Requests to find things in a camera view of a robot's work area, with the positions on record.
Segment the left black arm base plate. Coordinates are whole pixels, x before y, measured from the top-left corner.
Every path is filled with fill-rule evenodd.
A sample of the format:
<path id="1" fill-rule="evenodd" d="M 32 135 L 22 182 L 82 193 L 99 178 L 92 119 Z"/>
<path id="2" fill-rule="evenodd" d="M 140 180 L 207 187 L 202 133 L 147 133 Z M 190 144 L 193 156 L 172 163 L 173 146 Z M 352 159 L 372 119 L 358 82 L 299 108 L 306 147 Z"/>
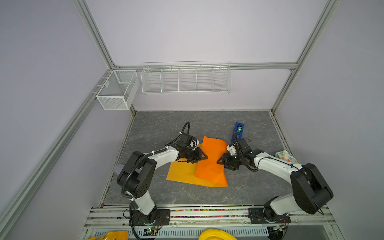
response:
<path id="1" fill-rule="evenodd" d="M 170 209 L 155 209 L 148 216 L 132 210 L 130 219 L 134 226 L 168 226 L 171 220 Z"/>

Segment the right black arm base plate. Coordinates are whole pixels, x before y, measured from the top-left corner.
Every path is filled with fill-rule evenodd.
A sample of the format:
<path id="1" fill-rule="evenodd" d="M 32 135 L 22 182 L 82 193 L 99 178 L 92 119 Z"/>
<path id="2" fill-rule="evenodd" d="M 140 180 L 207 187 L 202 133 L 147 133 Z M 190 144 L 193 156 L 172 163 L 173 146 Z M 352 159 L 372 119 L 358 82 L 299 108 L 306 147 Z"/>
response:
<path id="1" fill-rule="evenodd" d="M 290 224 L 288 214 L 278 215 L 271 208 L 249 208 L 248 217 L 252 224 Z"/>

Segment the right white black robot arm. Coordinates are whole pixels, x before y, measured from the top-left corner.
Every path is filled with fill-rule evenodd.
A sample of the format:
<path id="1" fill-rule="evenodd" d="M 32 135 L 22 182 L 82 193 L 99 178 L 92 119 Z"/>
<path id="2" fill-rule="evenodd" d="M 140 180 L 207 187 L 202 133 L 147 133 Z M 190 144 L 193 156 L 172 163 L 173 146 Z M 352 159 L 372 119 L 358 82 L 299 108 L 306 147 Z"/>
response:
<path id="1" fill-rule="evenodd" d="M 243 138 L 228 145 L 227 152 L 217 163 L 231 171 L 237 171 L 240 166 L 245 166 L 252 172 L 267 171 L 291 184 L 291 194 L 270 199 L 259 213 L 268 223 L 283 220 L 284 216 L 296 211 L 311 215 L 323 214 L 322 207 L 334 197 L 333 191 L 315 165 L 292 163 L 259 149 L 252 150 Z"/>

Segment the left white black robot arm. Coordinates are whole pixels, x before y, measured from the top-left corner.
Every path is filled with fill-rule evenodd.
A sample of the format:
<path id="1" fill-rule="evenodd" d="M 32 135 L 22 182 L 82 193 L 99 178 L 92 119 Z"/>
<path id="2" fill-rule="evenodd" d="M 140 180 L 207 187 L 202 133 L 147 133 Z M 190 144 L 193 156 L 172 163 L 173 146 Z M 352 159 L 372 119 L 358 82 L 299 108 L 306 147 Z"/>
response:
<path id="1" fill-rule="evenodd" d="M 186 122 L 179 135 L 160 150 L 148 153 L 135 151 L 125 164 L 114 168 L 121 195 L 130 201 L 130 216 L 145 224 L 156 221 L 157 205 L 149 193 L 155 170 L 172 162 L 196 164 L 208 156 L 198 146 L 197 138 L 190 135 L 190 122 Z"/>

